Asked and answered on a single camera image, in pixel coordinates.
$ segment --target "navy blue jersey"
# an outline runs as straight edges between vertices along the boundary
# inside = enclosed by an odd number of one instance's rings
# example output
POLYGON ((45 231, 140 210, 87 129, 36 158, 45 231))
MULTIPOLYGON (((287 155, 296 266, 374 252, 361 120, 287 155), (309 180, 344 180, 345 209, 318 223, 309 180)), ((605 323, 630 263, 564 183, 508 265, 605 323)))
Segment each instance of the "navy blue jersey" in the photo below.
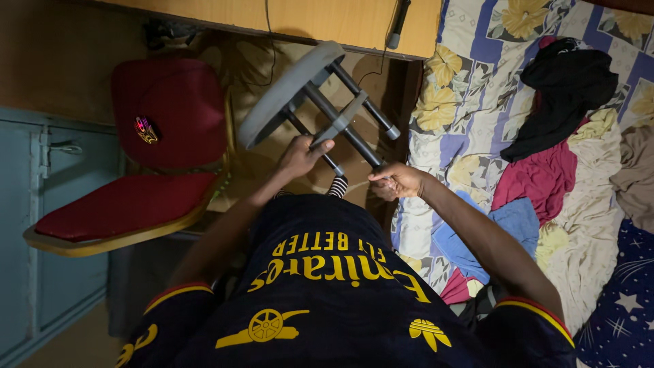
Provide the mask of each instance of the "navy blue jersey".
POLYGON ((575 367, 570 334, 532 301, 504 300, 468 331, 345 200, 272 200, 250 241, 230 300, 203 284, 166 291, 117 367, 575 367))

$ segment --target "floral bedsheet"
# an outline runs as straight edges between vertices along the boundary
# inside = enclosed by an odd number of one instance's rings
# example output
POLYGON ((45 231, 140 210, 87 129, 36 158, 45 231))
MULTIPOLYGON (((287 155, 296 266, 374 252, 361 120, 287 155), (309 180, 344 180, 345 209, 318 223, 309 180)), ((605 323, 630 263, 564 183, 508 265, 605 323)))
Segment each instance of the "floral bedsheet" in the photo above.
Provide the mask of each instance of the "floral bedsheet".
MULTIPOLYGON (((409 125, 408 164, 490 211, 508 165, 499 153, 532 107, 535 91, 520 73, 545 35, 607 52, 619 86, 605 107, 618 111, 621 130, 654 124, 653 26, 651 16, 575 0, 444 0, 436 52, 425 62, 409 125)), ((442 222, 421 199, 404 198, 391 228, 394 248, 438 293, 469 282, 453 277, 460 272, 432 242, 442 222)))

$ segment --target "red cushion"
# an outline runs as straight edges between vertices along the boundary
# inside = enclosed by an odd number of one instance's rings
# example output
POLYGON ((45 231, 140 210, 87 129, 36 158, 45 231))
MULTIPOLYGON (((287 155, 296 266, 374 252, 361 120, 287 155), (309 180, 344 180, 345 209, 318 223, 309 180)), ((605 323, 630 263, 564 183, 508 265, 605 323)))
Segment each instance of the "red cushion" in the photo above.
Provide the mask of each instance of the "red cushion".
POLYGON ((120 145, 139 164, 191 168, 225 153, 224 100, 207 64, 193 59, 125 62, 113 71, 111 95, 120 145), (136 117, 154 126, 157 144, 139 137, 136 117))
POLYGON ((83 242, 178 219, 202 200, 212 173, 125 176, 45 215, 39 234, 83 242))

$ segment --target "chair backrest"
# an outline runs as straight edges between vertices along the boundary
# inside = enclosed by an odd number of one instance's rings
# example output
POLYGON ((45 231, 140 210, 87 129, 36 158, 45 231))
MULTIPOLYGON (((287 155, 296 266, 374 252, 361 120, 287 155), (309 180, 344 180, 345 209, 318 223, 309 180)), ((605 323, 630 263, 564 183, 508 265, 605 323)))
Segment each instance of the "chair backrest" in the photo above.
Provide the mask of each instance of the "chair backrest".
POLYGON ((134 60, 118 65, 111 94, 120 145, 150 168, 191 168, 219 160, 227 137, 223 95, 214 70, 194 59, 134 60), (146 118, 158 141, 137 133, 146 118))

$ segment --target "gray stool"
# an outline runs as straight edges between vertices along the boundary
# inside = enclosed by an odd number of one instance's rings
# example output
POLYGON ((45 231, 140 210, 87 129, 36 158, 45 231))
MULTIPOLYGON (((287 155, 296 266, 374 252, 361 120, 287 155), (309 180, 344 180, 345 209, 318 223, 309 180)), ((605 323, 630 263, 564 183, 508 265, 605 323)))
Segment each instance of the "gray stool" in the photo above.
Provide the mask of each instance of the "gray stool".
MULTIPOLYGON (((295 115, 308 97, 332 122, 315 134, 312 147, 326 139, 332 139, 339 133, 354 146, 354 148, 376 168, 384 161, 370 148, 366 141, 350 125, 356 110, 362 105, 370 115, 384 128, 390 139, 397 139, 400 131, 393 125, 379 108, 368 99, 366 91, 362 90, 352 77, 341 67, 345 51, 334 41, 319 44, 305 56, 302 56, 257 102, 245 117, 239 129, 239 141, 246 149, 252 149, 263 139, 275 131, 284 121, 289 120, 301 134, 310 134, 308 129, 295 115), (354 94, 341 111, 318 89, 331 74, 336 76, 354 94)), ((336 176, 343 176, 343 168, 330 155, 323 158, 334 170, 336 176)))

